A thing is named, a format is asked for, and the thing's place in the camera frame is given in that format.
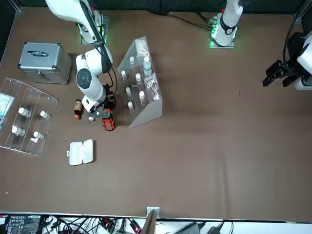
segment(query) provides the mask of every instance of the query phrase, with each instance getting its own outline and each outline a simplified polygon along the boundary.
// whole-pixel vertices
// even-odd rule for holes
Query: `metal clip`
[[[42,73],[42,71],[38,70],[37,73],[40,76],[40,78],[45,79],[45,80],[49,80],[47,77],[45,77],[45,75],[44,75],[44,73]]]

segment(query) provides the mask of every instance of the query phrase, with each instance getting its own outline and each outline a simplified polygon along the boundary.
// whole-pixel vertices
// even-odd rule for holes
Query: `white bottle cap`
[[[144,98],[145,97],[144,91],[140,91],[139,96],[140,96],[140,98]]]
[[[22,107],[21,107],[21,108],[19,109],[19,113],[20,113],[20,114],[23,114],[24,111],[25,111],[25,108],[22,108]]]
[[[37,138],[37,137],[38,137],[38,135],[39,135],[39,133],[38,133],[38,132],[34,132],[34,137],[35,137],[35,138]]]
[[[130,94],[130,93],[131,93],[131,90],[130,90],[129,87],[126,88],[126,93],[127,93],[127,94]]]
[[[141,81],[141,74],[140,74],[140,73],[137,73],[137,74],[136,74],[136,80],[137,80],[137,81]]]
[[[13,126],[12,126],[12,133],[15,134],[17,131],[18,131],[17,126],[14,126],[14,125],[13,125]]]
[[[133,104],[132,104],[131,101],[128,102],[128,107],[129,107],[129,109],[131,109],[131,110],[133,109]]]

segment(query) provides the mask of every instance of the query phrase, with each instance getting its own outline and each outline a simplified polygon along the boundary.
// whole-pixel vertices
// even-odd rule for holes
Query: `brown mat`
[[[17,64],[24,41],[61,42],[76,54],[92,46],[80,45],[73,22],[26,8],[15,19],[1,80],[27,82],[59,103],[41,158],[0,149],[0,210],[145,215],[147,206],[160,206],[162,217],[311,221],[312,92],[280,80],[261,84],[292,16],[244,15],[228,50],[209,49],[206,31],[178,19],[107,14],[115,67],[133,38],[147,36],[166,114],[112,133],[86,115],[75,121],[82,93],[73,76],[67,86],[35,84]],[[95,163],[69,166],[70,142],[89,138]]]

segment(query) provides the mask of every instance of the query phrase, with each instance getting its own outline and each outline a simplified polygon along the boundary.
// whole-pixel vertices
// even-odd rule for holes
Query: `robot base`
[[[235,48],[235,43],[234,41],[232,40],[232,42],[227,45],[227,46],[221,46],[221,45],[218,45],[216,43],[216,41],[211,37],[210,35],[210,41],[209,41],[209,47],[210,48],[226,48],[226,49],[234,49]]]

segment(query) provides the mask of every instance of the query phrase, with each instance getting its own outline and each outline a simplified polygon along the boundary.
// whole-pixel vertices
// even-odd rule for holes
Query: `wire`
[[[181,20],[181,21],[183,21],[183,22],[186,22],[186,23],[188,23],[188,24],[190,24],[190,25],[193,25],[193,26],[195,26],[195,27],[198,27],[198,28],[205,29],[205,30],[207,30],[207,31],[210,30],[210,27],[207,26],[207,25],[204,25],[204,24],[197,24],[197,23],[191,22],[191,21],[189,21],[189,20],[187,20],[187,19],[181,18],[181,17],[179,17],[179,16],[174,16],[174,15],[167,15],[167,16],[170,16],[170,17],[179,19],[179,20]]]
[[[116,81],[116,87],[115,87],[115,92],[114,92],[114,94],[115,94],[115,93],[117,92],[118,81],[117,81],[116,72],[115,72],[115,70],[114,70],[113,67],[112,67],[112,70],[113,70],[113,72],[114,72],[114,74],[115,74],[115,81]]]
[[[291,74],[293,74],[294,72],[287,66],[287,60],[286,60],[286,48],[287,48],[287,44],[289,41],[289,37],[290,34],[293,30],[293,27],[298,19],[298,17],[301,15],[301,11],[304,9],[305,4],[302,4],[301,7],[298,10],[298,13],[296,14],[296,16],[293,18],[292,24],[287,32],[286,35],[286,39],[285,39],[285,43],[284,43],[284,48],[283,48],[283,63],[284,63],[284,67],[287,69],[288,72],[290,72]]]
[[[87,221],[87,219],[88,219],[88,218],[85,218],[85,219],[79,224],[78,228],[77,228],[76,230],[73,231],[73,234],[75,234],[75,233],[82,227],[82,225]]]
[[[109,72],[108,72],[108,74],[109,74],[109,77],[111,78],[111,82],[112,82],[112,85],[109,85],[109,87],[112,88],[113,85],[114,85],[113,78],[112,78],[112,76],[111,76],[111,74]]]
[[[233,222],[232,222],[232,225],[231,225],[231,229],[230,229],[229,234],[233,234],[233,231],[234,231],[234,224],[233,224]]]
[[[196,12],[197,15],[199,15],[199,17],[202,18],[203,21],[205,21],[206,23],[209,22],[210,18],[204,17],[200,12]]]

